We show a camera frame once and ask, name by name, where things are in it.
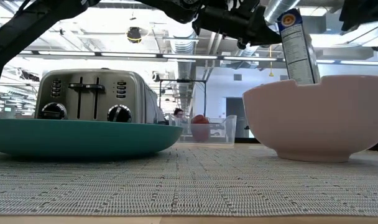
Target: stainless steel toaster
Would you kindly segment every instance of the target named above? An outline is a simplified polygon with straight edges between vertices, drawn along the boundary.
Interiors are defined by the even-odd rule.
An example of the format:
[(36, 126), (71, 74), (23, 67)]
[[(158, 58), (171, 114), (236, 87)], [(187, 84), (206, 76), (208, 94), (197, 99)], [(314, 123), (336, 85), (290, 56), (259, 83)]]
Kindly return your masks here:
[(35, 118), (152, 124), (164, 121), (156, 93), (140, 75), (108, 69), (46, 74), (40, 82)]

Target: toaster lever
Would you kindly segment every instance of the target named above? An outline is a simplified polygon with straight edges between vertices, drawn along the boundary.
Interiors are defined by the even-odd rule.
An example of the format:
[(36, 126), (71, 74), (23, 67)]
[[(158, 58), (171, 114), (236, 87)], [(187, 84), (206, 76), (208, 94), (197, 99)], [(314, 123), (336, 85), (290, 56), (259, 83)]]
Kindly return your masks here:
[(104, 90), (104, 85), (100, 84), (70, 83), (68, 87), (73, 90)]

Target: placemat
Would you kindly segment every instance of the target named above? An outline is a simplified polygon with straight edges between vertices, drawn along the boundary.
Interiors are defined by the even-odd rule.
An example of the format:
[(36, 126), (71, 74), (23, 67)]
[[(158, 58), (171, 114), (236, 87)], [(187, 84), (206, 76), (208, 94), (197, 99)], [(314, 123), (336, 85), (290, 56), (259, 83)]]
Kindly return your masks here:
[(263, 146), (103, 162), (0, 156), (0, 215), (378, 217), (378, 162), (289, 161)]

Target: table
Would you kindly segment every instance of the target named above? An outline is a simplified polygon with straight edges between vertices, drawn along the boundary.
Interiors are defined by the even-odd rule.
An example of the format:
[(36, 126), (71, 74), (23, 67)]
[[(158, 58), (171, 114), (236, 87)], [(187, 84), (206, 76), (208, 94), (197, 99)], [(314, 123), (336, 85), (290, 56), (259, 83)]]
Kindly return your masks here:
[[(185, 147), (197, 148), (198, 145), (185, 144)], [(205, 146), (209, 148), (218, 148), (227, 150), (233, 149), (255, 149), (253, 144), (236, 144), (235, 146)], [(370, 161), (378, 161), (378, 152), (365, 151), (354, 154), (353, 159), (364, 159)], [(37, 223), (153, 223), (153, 224), (169, 224), (169, 223), (268, 223), (268, 224), (283, 224), (283, 223), (378, 223), (378, 218), (365, 217), (316, 217), (316, 216), (302, 216), (302, 217), (262, 217), (262, 218), (223, 218), (223, 217), (35, 217), (35, 216), (0, 216), (0, 223), (21, 223), (21, 224), (37, 224)]]

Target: teal plate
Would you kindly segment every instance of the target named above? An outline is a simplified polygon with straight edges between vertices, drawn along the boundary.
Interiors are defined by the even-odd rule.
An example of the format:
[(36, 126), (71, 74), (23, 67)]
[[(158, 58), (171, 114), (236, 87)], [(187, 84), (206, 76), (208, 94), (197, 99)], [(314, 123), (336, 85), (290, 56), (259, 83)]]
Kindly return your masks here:
[(0, 152), (36, 157), (131, 157), (162, 151), (182, 128), (156, 124), (0, 119)]

